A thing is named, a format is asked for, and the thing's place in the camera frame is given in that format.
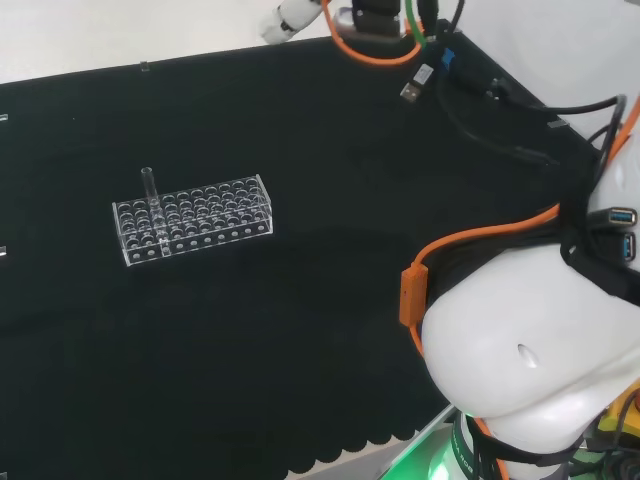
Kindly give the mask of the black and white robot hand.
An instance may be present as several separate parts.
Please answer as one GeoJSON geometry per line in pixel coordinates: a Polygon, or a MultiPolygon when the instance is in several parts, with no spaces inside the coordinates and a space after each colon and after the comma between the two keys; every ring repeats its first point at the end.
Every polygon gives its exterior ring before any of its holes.
{"type": "Polygon", "coordinates": [[[263,18],[260,36],[270,45],[285,43],[313,23],[321,12],[320,1],[284,0],[263,18]]]}

